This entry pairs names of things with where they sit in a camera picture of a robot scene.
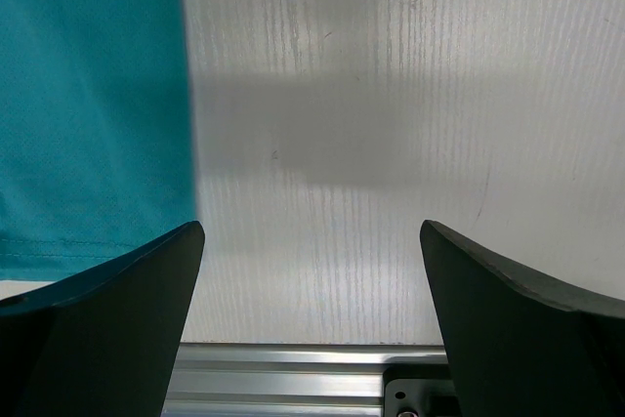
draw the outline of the teal fabric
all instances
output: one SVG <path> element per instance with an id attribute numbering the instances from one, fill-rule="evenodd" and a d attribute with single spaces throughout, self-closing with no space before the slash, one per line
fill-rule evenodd
<path id="1" fill-rule="evenodd" d="M 0 0 L 0 279 L 194 219 L 181 0 Z"/>

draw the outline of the teal cloth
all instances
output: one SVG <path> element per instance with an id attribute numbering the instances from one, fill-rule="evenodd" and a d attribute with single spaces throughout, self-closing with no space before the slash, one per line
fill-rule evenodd
<path id="1" fill-rule="evenodd" d="M 0 0 L 0 279 L 194 219 L 181 0 Z"/>

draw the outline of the black mounting bracket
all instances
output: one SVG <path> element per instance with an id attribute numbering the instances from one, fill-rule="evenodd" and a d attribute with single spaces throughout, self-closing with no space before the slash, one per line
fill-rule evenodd
<path id="1" fill-rule="evenodd" d="M 449 369 L 397 365 L 384 373 L 384 417 L 458 417 L 460 407 Z"/>

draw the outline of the metal rail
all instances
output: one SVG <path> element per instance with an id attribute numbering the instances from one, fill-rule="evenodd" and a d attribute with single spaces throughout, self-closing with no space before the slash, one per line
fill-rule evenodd
<path id="1" fill-rule="evenodd" d="M 446 364 L 442 347 L 182 345 L 165 415 L 381 416 L 390 364 Z"/>

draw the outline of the white textured surface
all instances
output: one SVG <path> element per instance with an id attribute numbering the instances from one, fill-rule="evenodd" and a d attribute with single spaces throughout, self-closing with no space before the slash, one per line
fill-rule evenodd
<path id="1" fill-rule="evenodd" d="M 19 280 L 0 281 L 0 300 L 45 287 L 50 282 L 25 282 Z"/>
<path id="2" fill-rule="evenodd" d="M 186 340 L 439 343 L 426 218 L 625 297 L 625 0 L 186 9 L 207 231 Z"/>

